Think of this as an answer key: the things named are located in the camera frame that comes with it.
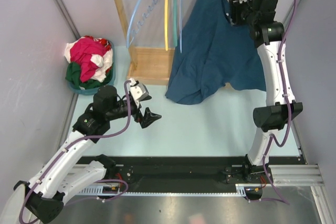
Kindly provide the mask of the blue t-shirt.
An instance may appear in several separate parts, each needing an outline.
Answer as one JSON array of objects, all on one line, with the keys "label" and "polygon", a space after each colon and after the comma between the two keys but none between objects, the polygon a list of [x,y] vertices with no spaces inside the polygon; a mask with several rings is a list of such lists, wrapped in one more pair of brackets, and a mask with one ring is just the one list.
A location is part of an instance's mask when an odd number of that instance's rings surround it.
[{"label": "blue t-shirt", "polygon": [[199,104],[228,83],[238,91],[266,90],[249,29],[233,26],[228,13],[228,0],[196,0],[174,51],[167,99]]}]

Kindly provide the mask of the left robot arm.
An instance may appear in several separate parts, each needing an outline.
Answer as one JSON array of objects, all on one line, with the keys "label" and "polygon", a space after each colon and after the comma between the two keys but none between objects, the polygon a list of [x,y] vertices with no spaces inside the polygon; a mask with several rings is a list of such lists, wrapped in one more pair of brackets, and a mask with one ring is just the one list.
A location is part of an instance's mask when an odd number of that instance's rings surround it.
[{"label": "left robot arm", "polygon": [[118,193],[109,198],[98,197],[101,202],[117,199],[128,191],[128,183],[117,176],[115,161],[103,154],[83,170],[72,176],[68,174],[87,149],[103,138],[122,134],[132,119],[144,129],[161,118],[149,108],[141,112],[141,102],[152,98],[144,84],[129,79],[124,83],[124,91],[125,95],[120,97],[114,86],[99,88],[49,162],[29,181],[15,185],[15,189],[23,190],[24,196],[19,223],[26,223],[25,210],[36,216],[33,223],[52,222],[73,196],[93,183],[117,184]]}]

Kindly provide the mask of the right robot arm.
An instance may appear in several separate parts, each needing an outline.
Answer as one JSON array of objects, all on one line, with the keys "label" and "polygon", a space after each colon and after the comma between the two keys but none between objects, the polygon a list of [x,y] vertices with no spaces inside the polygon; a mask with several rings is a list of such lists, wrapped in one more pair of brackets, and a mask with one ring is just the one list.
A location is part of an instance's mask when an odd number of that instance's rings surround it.
[{"label": "right robot arm", "polygon": [[285,30],[275,21],[278,0],[229,0],[232,22],[248,25],[261,59],[266,105],[253,111],[257,127],[253,145],[242,166],[243,179],[254,183],[266,175],[269,150],[282,129],[290,130],[291,120],[303,110],[291,90],[285,59]]}]

